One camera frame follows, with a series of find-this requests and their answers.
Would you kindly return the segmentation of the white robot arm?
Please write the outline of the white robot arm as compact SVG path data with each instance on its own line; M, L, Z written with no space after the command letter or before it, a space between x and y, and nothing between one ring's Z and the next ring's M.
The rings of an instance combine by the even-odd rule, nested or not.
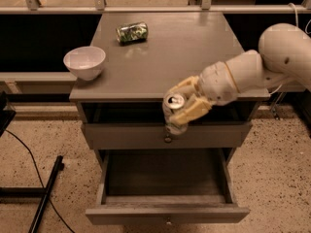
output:
M167 91L162 108L165 122L177 134L239 95L297 81L311 90L311 38L296 26L278 23L259 37L259 48L206 67Z

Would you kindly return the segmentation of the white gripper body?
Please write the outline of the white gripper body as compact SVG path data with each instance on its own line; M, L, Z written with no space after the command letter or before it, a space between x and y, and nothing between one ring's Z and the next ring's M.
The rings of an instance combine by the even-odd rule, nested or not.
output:
M206 67L199 75L198 85L202 94L216 106L229 104L238 97L238 88L224 62Z

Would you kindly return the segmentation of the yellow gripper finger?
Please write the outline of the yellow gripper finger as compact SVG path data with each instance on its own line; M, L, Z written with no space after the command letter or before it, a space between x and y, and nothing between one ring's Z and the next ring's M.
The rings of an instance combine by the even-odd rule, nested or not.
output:
M172 88L170 88L166 94L175 94L180 93L186 98L191 98L193 95L199 94L198 89L198 76L190 76L180 83L176 84Z
M205 116L213 104L204 96L193 95L186 103L185 107L171 117L171 121L179 125L187 124Z

